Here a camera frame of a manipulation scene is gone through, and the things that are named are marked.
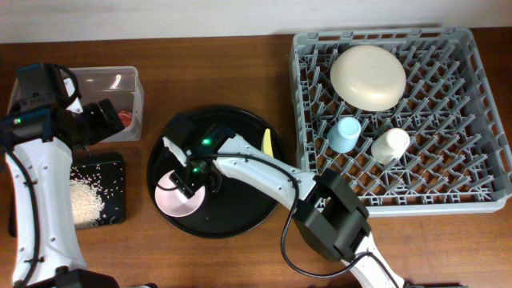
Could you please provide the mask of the red snack wrapper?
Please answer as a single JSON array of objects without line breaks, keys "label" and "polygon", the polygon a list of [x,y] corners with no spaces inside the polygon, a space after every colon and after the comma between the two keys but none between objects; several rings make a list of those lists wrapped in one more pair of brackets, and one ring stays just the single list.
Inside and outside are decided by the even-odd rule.
[{"label": "red snack wrapper", "polygon": [[125,128],[129,127],[132,123],[132,113],[128,110],[120,110],[118,112],[118,117],[120,118],[122,124]]}]

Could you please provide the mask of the small pink bowl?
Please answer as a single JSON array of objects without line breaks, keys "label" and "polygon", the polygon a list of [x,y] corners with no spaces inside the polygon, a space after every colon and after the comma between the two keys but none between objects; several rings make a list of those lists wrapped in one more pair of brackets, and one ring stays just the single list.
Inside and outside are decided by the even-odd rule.
[{"label": "small pink bowl", "polygon": [[175,176],[173,170],[164,174],[155,188],[154,196],[157,207],[171,217],[185,217],[195,212],[203,203],[206,196],[206,189],[201,186],[191,198],[171,181],[170,176]]}]

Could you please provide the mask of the light blue cup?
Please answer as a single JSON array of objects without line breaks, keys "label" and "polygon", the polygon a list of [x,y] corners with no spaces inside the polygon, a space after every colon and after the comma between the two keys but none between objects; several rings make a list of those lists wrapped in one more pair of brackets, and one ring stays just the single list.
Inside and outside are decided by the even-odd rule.
[{"label": "light blue cup", "polygon": [[361,124],[356,118],[340,118],[327,134],[330,148],[340,154],[352,151],[361,131]]}]

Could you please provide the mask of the large cream bowl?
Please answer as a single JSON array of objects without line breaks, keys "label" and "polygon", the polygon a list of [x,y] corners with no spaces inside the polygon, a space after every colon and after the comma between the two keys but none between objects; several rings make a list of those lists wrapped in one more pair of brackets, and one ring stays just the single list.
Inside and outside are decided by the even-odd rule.
[{"label": "large cream bowl", "polygon": [[354,46],[343,52],[330,68],[335,92],[348,104],[377,112],[393,108],[406,88],[400,61],[378,46]]}]

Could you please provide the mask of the white cup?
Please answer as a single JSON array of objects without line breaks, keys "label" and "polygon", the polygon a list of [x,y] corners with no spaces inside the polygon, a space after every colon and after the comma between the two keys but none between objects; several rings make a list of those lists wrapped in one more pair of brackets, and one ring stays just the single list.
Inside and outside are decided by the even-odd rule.
[{"label": "white cup", "polygon": [[387,165],[394,159],[400,158],[410,144],[410,136],[400,128],[392,128],[377,138],[371,146],[374,160]]}]

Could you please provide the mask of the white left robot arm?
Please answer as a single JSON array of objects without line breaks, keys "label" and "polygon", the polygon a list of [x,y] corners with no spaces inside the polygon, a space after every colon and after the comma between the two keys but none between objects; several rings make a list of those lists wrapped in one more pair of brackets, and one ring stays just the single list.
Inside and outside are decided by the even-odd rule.
[{"label": "white left robot arm", "polygon": [[15,287],[116,287],[86,268],[70,196],[75,148],[100,142],[124,125],[108,99],[81,105],[78,85],[64,66],[18,69],[21,97],[1,119],[1,152],[14,184],[17,224]]}]

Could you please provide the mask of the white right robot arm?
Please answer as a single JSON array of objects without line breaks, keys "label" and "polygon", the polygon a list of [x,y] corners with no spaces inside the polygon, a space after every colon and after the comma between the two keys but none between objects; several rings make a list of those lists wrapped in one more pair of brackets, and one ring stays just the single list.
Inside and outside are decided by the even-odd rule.
[{"label": "white right robot arm", "polygon": [[288,209],[284,230],[295,224],[306,244],[352,272],[363,287],[404,287],[379,252],[368,223],[369,211],[340,174],[306,172],[265,154],[222,125],[200,130],[178,114],[162,133],[164,148],[178,167],[157,180],[155,200],[165,214],[196,212],[222,178],[255,188]]}]

